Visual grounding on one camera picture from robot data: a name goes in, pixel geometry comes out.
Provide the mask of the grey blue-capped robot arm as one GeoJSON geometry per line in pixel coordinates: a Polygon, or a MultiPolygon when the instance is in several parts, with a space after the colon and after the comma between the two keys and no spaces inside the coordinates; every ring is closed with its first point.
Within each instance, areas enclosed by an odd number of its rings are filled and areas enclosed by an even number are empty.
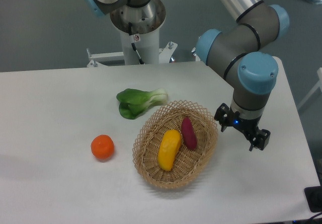
{"type": "MultiPolygon", "coordinates": [[[[232,102],[216,110],[222,129],[233,127],[263,150],[270,132],[258,124],[273,90],[276,60],[261,48],[283,36],[289,16],[278,5],[263,0],[221,0],[237,25],[228,33],[211,29],[196,44],[196,54],[207,66],[233,87],[232,102]]],[[[158,31],[166,18],[160,0],[86,0],[98,17],[110,15],[123,38],[126,64],[159,63],[158,31]]]]}

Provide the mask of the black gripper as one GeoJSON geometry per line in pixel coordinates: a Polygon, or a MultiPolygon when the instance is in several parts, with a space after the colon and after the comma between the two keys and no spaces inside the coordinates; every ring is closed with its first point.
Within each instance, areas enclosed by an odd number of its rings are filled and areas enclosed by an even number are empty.
{"type": "Polygon", "coordinates": [[[221,132],[224,132],[227,127],[233,127],[244,136],[250,136],[249,151],[254,148],[263,151],[269,143],[271,133],[266,129],[259,129],[258,124],[261,116],[260,111],[241,112],[233,108],[229,109],[225,103],[222,103],[217,108],[214,119],[219,122],[221,132]]]}

